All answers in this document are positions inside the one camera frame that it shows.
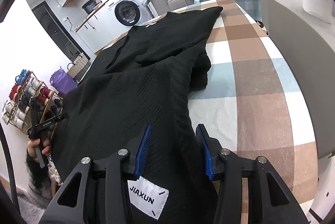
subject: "ribbed black fabric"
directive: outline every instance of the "ribbed black fabric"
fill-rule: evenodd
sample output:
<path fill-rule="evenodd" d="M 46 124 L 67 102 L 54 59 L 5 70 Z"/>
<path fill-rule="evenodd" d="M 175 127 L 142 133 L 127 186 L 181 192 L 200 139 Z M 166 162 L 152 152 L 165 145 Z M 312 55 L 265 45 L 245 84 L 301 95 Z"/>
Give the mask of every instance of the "ribbed black fabric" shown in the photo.
<path fill-rule="evenodd" d="M 64 99 L 69 118 L 52 139 L 63 180 L 83 157 L 108 157 L 149 123 L 153 137 L 143 177 L 170 194 L 158 221 L 133 206 L 135 223 L 212 222 L 217 194 L 203 170 L 188 94 L 207 85 L 205 46 L 221 11 L 168 13 L 154 25 L 132 27 L 98 55 Z"/>

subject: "silver screw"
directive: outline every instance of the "silver screw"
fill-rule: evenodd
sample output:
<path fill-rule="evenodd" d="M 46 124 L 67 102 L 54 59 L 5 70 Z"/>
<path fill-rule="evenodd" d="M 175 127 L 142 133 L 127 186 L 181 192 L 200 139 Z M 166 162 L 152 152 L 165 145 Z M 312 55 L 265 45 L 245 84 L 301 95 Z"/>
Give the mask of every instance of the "silver screw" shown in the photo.
<path fill-rule="evenodd" d="M 261 164 L 265 164 L 268 160 L 267 160 L 264 156 L 260 156 L 260 157 L 258 157 L 258 161 L 259 161 Z"/>
<path fill-rule="evenodd" d="M 221 153 L 222 155 L 229 155 L 230 150 L 227 149 L 227 148 L 223 148 L 222 150 L 220 150 L 220 153 Z"/>
<path fill-rule="evenodd" d="M 82 164 L 88 164 L 91 161 L 91 159 L 89 157 L 84 157 L 81 159 L 81 163 Z"/>
<path fill-rule="evenodd" d="M 124 155 L 126 155 L 127 153 L 128 153 L 128 150 L 126 150 L 125 148 L 120 149 L 119 152 L 118 152 L 118 154 L 119 154 L 120 156 L 124 156 Z"/>

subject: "kitchen counter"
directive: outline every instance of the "kitchen counter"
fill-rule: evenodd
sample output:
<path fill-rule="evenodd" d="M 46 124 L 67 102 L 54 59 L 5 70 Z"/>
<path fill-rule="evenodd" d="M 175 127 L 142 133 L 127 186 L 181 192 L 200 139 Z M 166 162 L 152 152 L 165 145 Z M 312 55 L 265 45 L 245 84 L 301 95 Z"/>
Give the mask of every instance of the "kitchen counter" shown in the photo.
<path fill-rule="evenodd" d="M 79 29 L 86 24 L 86 22 L 97 12 L 99 11 L 109 0 L 103 1 L 96 9 L 94 9 L 86 18 L 75 28 L 75 32 L 78 32 Z"/>

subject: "wooden shoe rack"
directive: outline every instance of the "wooden shoe rack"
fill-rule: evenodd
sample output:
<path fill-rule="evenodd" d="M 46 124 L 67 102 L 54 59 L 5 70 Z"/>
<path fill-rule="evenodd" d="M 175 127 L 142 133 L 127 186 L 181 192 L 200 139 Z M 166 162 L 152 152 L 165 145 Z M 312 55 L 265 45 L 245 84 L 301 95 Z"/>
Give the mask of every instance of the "wooden shoe rack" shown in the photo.
<path fill-rule="evenodd" d="M 10 113 L 10 117 L 9 117 L 9 124 L 11 124 L 11 125 L 13 125 L 14 127 L 18 128 L 18 129 L 19 129 L 21 132 L 23 132 L 24 134 L 28 134 L 28 133 L 27 133 L 27 130 L 31 127 L 31 115 L 30 115 L 30 109 L 28 110 L 28 112 L 27 112 L 27 114 L 26 114 L 26 118 L 25 118 L 25 120 L 24 120 L 22 129 L 20 129 L 20 128 L 13 122 L 13 120 L 14 120 L 14 117 L 15 117 L 15 114 L 16 114 L 17 110 L 19 110 L 19 103 L 20 103 L 20 101 L 22 100 L 22 96 L 23 96 L 25 90 L 26 90 L 29 86 L 31 86 L 31 81 L 32 81 L 33 79 L 37 80 L 37 81 L 40 83 L 40 85 L 39 85 L 38 89 L 36 90 L 36 93 L 35 93 L 34 95 L 32 95 L 32 96 L 37 96 L 37 95 L 40 93 L 41 88 L 43 88 L 44 86 L 46 86 L 45 82 L 40 81 L 39 79 L 37 79 L 36 75 L 35 75 L 33 72 L 31 72 L 31 73 L 29 74 L 29 76 L 27 77 L 26 81 L 24 82 L 24 84 L 22 85 L 22 89 L 21 89 L 21 91 L 18 93 L 18 97 L 17 97 L 18 100 L 17 100 L 17 102 L 14 104 L 13 109 L 12 109 L 12 111 L 11 111 L 11 113 Z M 48 110 L 50 110 L 50 108 L 51 108 L 51 106 L 52 106 L 52 102 L 54 101 L 54 99 L 61 99 L 61 100 L 63 99 L 62 97 L 60 97 L 60 96 L 57 94 L 57 92 L 55 92 L 55 91 L 52 90 L 52 89 L 50 89 L 50 90 L 52 91 L 52 94 L 51 94 L 51 96 L 49 97 L 49 100 L 48 100 L 47 105 L 44 107 L 43 114 L 42 114 L 42 116 L 41 116 L 41 118 L 40 118 L 40 123 L 41 123 L 42 121 L 44 121 L 45 114 L 46 114 L 46 112 L 47 112 Z M 54 133 L 56 127 L 57 127 L 57 124 L 55 125 L 52 134 Z"/>

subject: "sofa armrest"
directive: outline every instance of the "sofa armrest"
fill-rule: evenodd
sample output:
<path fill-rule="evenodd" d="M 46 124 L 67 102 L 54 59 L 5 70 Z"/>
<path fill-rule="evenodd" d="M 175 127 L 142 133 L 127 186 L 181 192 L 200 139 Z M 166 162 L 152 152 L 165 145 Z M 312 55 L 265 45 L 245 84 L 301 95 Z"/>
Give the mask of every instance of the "sofa armrest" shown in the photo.
<path fill-rule="evenodd" d="M 158 15 L 162 15 L 165 14 L 167 12 L 170 12 L 171 9 L 167 3 L 168 0 L 149 0 L 153 6 L 156 9 L 156 12 L 158 13 Z"/>

